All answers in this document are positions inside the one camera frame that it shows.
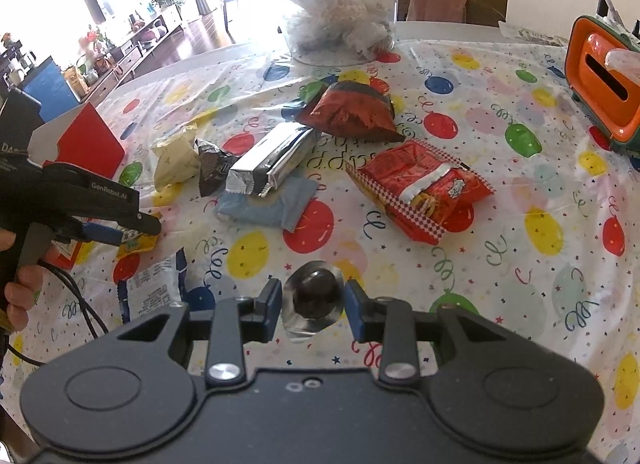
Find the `balloon print tablecloth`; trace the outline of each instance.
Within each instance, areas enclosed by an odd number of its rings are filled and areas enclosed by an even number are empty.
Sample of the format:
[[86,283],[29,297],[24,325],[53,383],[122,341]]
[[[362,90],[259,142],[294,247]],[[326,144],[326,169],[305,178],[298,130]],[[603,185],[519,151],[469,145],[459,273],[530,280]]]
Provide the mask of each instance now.
[[[126,84],[98,108],[126,149],[116,177],[140,191],[145,211],[161,213],[163,229],[153,251],[121,260],[116,248],[82,248],[74,277],[110,328],[122,322],[115,282],[180,248],[188,301],[207,306],[255,295],[270,275],[285,281],[305,262],[325,260],[371,296],[402,298],[417,310],[457,303],[574,358],[606,393],[591,448],[613,464],[638,459],[638,176],[572,102],[563,49],[405,41],[353,68],[303,66],[280,50],[201,63]],[[389,144],[323,136],[298,170],[320,186],[293,233],[219,220],[216,196],[200,198],[196,179],[154,190],[150,146],[158,139],[190,124],[198,137],[240,154],[295,117],[322,83],[343,79],[388,93],[401,133],[460,157],[495,187],[495,196],[447,220],[439,246],[408,240],[344,172]],[[12,342],[48,360],[88,339],[72,296],[49,279],[29,327]],[[423,345],[421,371],[434,372]],[[248,346],[246,358],[250,368],[375,370],[380,351],[355,343],[343,318],[304,343],[279,326],[273,342]],[[196,348],[191,371],[204,359]],[[12,356],[2,370],[2,404],[22,425],[18,393],[32,370]]]

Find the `red chip bag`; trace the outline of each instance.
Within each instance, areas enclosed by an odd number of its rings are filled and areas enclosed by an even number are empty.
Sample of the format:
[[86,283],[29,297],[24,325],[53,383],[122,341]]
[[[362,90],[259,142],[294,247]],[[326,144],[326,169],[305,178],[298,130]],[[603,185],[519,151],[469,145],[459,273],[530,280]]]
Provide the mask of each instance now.
[[377,154],[362,168],[347,165],[356,186],[409,238],[437,245],[442,224],[459,205],[477,202],[493,188],[458,158],[422,139]]
[[296,121],[335,137],[399,142],[391,99],[355,81],[338,81],[300,112]]

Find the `finger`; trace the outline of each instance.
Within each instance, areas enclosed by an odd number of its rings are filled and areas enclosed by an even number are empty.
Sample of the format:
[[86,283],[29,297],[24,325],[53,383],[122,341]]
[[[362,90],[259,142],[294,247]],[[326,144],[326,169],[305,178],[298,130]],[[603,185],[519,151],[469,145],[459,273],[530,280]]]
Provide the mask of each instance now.
[[60,251],[56,246],[51,246],[42,259],[48,264],[54,264],[57,262],[58,257],[60,256]]
[[23,308],[16,307],[11,303],[7,305],[6,315],[9,318],[11,325],[14,326],[16,332],[24,330],[29,322],[29,315],[27,314],[27,311]]
[[15,241],[15,233],[7,231],[6,229],[0,229],[0,251],[6,251],[9,249]]
[[29,310],[36,301],[36,295],[30,288],[14,284],[14,282],[6,284],[4,296],[9,303],[24,310]]
[[18,270],[18,282],[32,291],[42,288],[43,269],[40,266],[24,266]]

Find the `chocolate ball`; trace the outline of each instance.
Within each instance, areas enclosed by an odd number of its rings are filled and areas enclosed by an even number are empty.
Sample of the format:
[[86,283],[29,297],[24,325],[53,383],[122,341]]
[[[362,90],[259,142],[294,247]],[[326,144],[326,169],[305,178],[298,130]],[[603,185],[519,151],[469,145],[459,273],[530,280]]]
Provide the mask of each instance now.
[[328,269],[316,269],[293,291],[293,308],[300,316],[318,319],[329,314],[340,301],[340,286]]

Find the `metal screw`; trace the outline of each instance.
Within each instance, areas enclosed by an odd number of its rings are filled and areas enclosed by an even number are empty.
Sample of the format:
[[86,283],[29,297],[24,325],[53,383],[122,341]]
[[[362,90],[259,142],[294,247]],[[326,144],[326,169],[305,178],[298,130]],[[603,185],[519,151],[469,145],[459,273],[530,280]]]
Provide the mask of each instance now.
[[290,392],[302,392],[303,386],[302,383],[287,383],[285,388]]
[[320,388],[320,386],[322,386],[322,381],[316,378],[309,378],[309,379],[305,379],[303,381],[303,384],[307,388]]
[[240,367],[233,363],[216,363],[209,367],[208,373],[216,381],[230,381],[240,375]]
[[417,369],[409,363],[391,363],[385,368],[385,375],[396,380],[412,378],[416,372]]

